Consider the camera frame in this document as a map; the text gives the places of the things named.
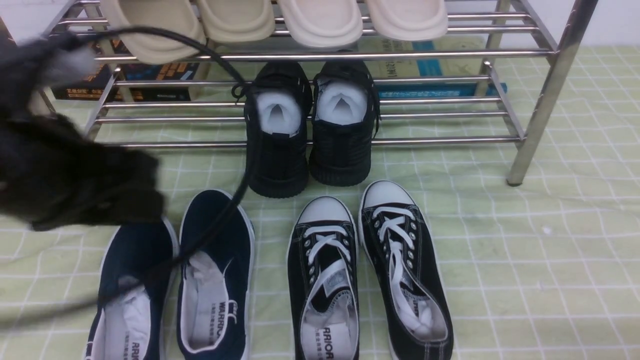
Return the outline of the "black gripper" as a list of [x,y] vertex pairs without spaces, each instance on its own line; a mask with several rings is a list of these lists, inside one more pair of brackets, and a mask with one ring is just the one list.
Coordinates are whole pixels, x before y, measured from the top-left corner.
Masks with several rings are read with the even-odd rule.
[[32,109],[35,93],[75,84],[98,68],[74,35],[1,39],[1,214],[49,231],[70,225],[155,223],[165,199],[159,161],[79,132],[59,112]]

